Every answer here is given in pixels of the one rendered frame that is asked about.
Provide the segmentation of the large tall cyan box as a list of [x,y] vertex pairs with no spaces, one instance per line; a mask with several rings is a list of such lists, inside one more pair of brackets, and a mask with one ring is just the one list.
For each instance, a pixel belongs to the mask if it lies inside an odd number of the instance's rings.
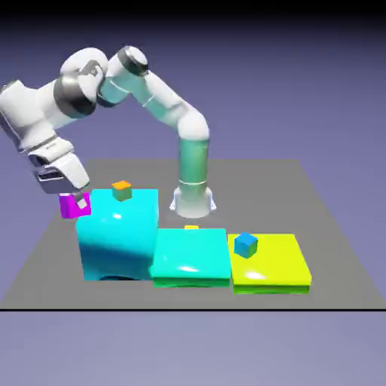
[[117,201],[108,189],[91,192],[92,213],[76,222],[84,279],[150,280],[158,231],[158,190],[135,188]]

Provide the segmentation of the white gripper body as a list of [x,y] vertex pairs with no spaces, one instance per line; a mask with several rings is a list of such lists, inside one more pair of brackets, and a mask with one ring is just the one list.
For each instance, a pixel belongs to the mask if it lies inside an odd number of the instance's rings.
[[33,153],[29,153],[28,158],[36,181],[47,194],[74,194],[90,183],[83,164],[73,152],[54,161]]

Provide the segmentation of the small orange cube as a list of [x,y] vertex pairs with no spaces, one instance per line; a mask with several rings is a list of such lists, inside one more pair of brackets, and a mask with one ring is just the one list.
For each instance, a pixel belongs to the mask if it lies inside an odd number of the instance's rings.
[[132,198],[132,185],[125,180],[112,183],[112,194],[117,201],[125,201]]

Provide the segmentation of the large flat cyan box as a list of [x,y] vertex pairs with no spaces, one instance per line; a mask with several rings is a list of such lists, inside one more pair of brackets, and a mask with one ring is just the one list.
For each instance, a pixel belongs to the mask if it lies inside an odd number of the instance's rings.
[[154,286],[228,287],[231,279],[224,228],[161,228],[151,269]]

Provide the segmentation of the large yellow-green box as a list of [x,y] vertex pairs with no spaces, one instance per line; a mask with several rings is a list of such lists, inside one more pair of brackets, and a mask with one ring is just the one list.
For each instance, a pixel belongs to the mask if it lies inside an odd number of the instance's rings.
[[249,258],[234,251],[238,234],[228,235],[235,294],[306,294],[312,276],[294,234],[254,234],[257,250]]

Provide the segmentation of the small magenta cube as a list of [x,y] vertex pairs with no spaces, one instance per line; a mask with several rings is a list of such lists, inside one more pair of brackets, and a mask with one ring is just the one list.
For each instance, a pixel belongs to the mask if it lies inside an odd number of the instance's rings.
[[89,216],[92,212],[90,204],[90,193],[84,192],[84,199],[87,202],[87,207],[80,209],[75,203],[74,195],[61,194],[59,195],[60,212],[64,219],[76,219],[82,216]]

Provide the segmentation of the small blue cube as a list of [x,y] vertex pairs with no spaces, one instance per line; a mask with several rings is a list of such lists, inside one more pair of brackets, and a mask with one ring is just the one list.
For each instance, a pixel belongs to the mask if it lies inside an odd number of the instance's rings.
[[239,234],[234,239],[234,253],[248,259],[257,251],[258,238],[249,233]]

